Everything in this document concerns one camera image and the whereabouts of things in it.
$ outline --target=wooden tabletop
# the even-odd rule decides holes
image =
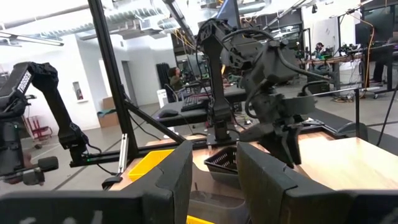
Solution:
[[[321,65],[324,64],[325,61],[326,63],[343,63],[343,62],[350,62],[352,59],[360,59],[362,58],[362,55],[354,55],[353,57],[350,56],[341,56],[341,57],[333,57],[325,60],[304,60],[304,61],[298,61],[299,63],[303,64],[314,64],[314,65]]]
[[[203,136],[187,136],[198,139]],[[148,146],[173,142],[171,139],[148,142]],[[298,138],[302,164],[295,170],[334,190],[341,189],[398,189],[398,157],[362,139],[335,140],[325,133],[301,134]],[[251,143],[266,151],[256,142]],[[221,150],[193,151],[193,161],[208,171],[203,161]],[[123,181],[111,190],[121,190],[132,182],[128,172],[140,161],[135,159],[122,174]]]

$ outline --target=yellow tray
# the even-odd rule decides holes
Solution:
[[[192,216],[187,216],[187,224],[214,224]]]
[[[130,170],[129,178],[131,181],[140,179],[143,175],[148,173],[152,168],[157,166],[164,158],[166,158],[174,149],[152,151],[146,155],[139,163]]]

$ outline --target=red chair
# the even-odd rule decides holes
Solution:
[[[43,141],[52,137],[52,129],[50,127],[40,126],[39,116],[31,116],[29,118],[25,118],[24,122],[25,125],[29,127],[33,139]]]

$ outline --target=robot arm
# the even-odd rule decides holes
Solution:
[[[81,161],[85,160],[86,155],[83,153],[86,151],[86,145],[89,144],[88,138],[71,121],[57,89],[58,72],[49,63],[23,62],[14,66],[10,79],[0,89],[0,124],[2,128],[11,130],[10,121],[24,114],[27,105],[25,93],[30,84],[43,93],[59,126],[59,142],[64,149],[70,150],[72,157],[70,165],[78,166]],[[17,133],[12,136],[8,135],[7,139],[3,136],[0,144],[2,146],[0,147],[0,176],[13,175],[23,171],[25,167]]]
[[[253,34],[263,34],[271,40],[264,45],[253,38]],[[273,156],[285,162],[288,166],[300,164],[300,151],[297,136],[300,123],[306,119],[301,114],[308,114],[315,109],[312,96],[286,99],[283,94],[277,94],[274,86],[286,82],[297,73],[319,79],[325,79],[314,73],[301,70],[295,66],[296,59],[293,50],[288,49],[284,41],[273,40],[272,36],[263,30],[236,30],[226,21],[210,19],[206,21],[198,33],[198,43],[209,57],[211,79],[221,77],[215,63],[221,57],[224,65],[242,71],[241,86],[248,96],[245,103],[246,113],[259,120],[259,124],[241,133],[239,140],[259,143],[271,152]],[[222,88],[212,86],[214,99],[214,114],[222,103]],[[256,115],[249,111],[252,105]]]

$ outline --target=cardboard box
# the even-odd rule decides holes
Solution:
[[[111,113],[103,117],[98,117],[98,121],[101,128],[119,125],[119,119],[117,113]]]
[[[107,97],[102,99],[102,109],[103,110],[115,109],[113,97]]]

